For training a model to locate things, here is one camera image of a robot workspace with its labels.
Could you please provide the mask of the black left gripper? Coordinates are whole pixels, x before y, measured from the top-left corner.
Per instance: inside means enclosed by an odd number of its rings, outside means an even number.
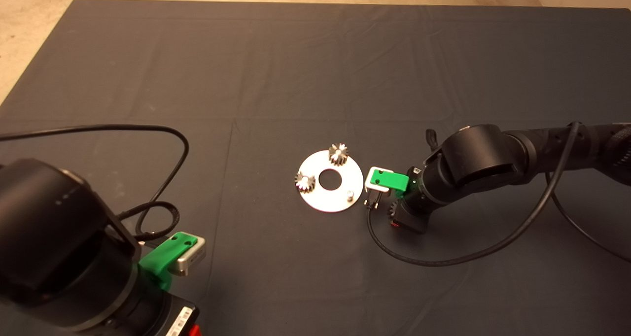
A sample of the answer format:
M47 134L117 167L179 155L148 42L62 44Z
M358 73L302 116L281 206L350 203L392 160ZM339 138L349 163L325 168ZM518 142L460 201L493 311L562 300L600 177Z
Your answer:
M200 310L180 297L166 297L149 336L202 336L198 325Z

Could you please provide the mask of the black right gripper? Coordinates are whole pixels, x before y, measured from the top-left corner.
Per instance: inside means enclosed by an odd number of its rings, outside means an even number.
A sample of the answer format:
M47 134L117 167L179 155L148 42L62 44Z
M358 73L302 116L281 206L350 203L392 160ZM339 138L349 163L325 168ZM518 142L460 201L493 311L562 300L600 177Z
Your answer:
M413 233L424 234L428 229L430 210L414 211L404 202L390 204L390 225Z

